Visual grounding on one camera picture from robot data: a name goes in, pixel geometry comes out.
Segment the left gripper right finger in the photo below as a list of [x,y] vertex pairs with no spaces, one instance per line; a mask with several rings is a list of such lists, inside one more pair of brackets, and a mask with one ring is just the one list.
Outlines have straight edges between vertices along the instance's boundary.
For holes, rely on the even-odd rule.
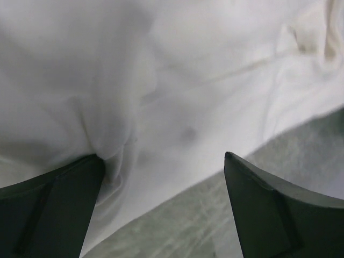
[[343,200],[225,154],[224,175],[244,257],[343,257]]

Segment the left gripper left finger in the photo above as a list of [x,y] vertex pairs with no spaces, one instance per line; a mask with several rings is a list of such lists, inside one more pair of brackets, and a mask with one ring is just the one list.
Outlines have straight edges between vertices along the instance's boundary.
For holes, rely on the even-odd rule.
[[1,188],[1,257],[79,257],[104,175],[89,155]]

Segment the white printed t shirt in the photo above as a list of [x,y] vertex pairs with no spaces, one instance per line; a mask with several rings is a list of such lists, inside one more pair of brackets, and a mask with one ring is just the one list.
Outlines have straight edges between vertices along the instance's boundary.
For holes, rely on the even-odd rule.
[[343,107],[343,1],[1,1],[1,186],[96,154],[82,247]]

